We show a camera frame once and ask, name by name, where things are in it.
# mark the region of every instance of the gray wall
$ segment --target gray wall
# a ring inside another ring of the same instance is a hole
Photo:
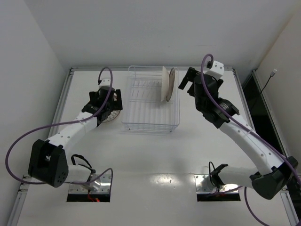
[[[66,72],[50,48],[23,0],[0,1],[0,225],[5,225],[19,183],[4,165],[10,145],[23,133],[50,123]],[[14,173],[26,173],[34,140],[48,131],[22,140],[10,158]]]
[[[206,53],[256,68],[300,0],[25,0],[66,67],[200,65]]]
[[[288,152],[301,162],[301,8],[262,61],[257,71],[261,87],[264,86],[274,68],[278,72],[263,93],[288,147]]]

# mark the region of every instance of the white table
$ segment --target white table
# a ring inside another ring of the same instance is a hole
[[[180,68],[180,81],[187,68]],[[73,120],[97,90],[100,69],[73,70],[63,90],[56,120]],[[124,89],[127,71],[113,71],[113,87]],[[246,117],[240,84],[232,70],[223,76],[220,96],[230,100]],[[245,153],[195,109],[194,98],[180,91],[181,123],[169,135],[133,135],[123,131],[121,116],[102,124],[74,148],[97,170],[114,170],[110,203],[66,202],[68,185],[30,186],[19,226],[256,226],[240,202],[197,202],[194,174],[208,173],[208,162],[253,167]],[[248,189],[255,214],[271,226],[290,225],[281,195],[271,201]]]

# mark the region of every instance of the white wall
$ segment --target white wall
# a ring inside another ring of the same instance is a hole
[[[0,225],[5,225],[19,183],[6,172],[9,146],[26,131],[50,123],[59,99],[65,71],[23,0],[0,1]],[[27,172],[31,145],[46,138],[36,132],[13,150],[10,166]]]
[[[66,68],[199,65],[255,69],[300,0],[25,0]]]
[[[261,87],[274,68],[277,68],[278,72],[270,80],[264,94],[289,153],[301,163],[301,8],[261,62],[257,71]]]

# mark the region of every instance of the white wire rack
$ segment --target white wire rack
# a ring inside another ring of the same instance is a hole
[[[162,67],[130,66],[122,123],[128,131],[172,132],[180,124],[179,70],[169,102],[161,102]]]

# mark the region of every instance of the black cord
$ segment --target black cord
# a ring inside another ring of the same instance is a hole
[[[79,159],[85,161],[85,163],[86,163],[90,168],[93,168],[93,167],[91,166],[91,164],[88,162],[88,160],[85,159],[85,157],[82,156],[82,155],[80,155],[80,154],[74,154],[74,155],[71,156],[71,162],[72,162],[73,165],[76,165],[75,160],[74,160],[74,157],[77,157],[77,158],[79,158]]]
[[[216,185],[212,182],[211,167],[210,167],[210,165],[212,165],[213,170],[215,170],[215,166],[214,166],[213,162],[210,161],[209,162],[209,179],[210,179],[211,184],[216,187]]]
[[[266,88],[266,86],[268,85],[268,82],[270,81],[271,78],[272,78],[272,76],[269,77],[267,83],[264,85],[264,87],[263,87],[262,90],[260,91],[259,95],[257,96],[257,98],[256,98],[256,100],[255,100],[255,102],[254,102],[254,104],[252,105],[252,107],[250,107],[250,113],[252,112],[252,110],[253,110],[254,106],[256,105],[256,103],[257,103],[259,97],[261,96],[263,90],[264,90],[264,89]]]

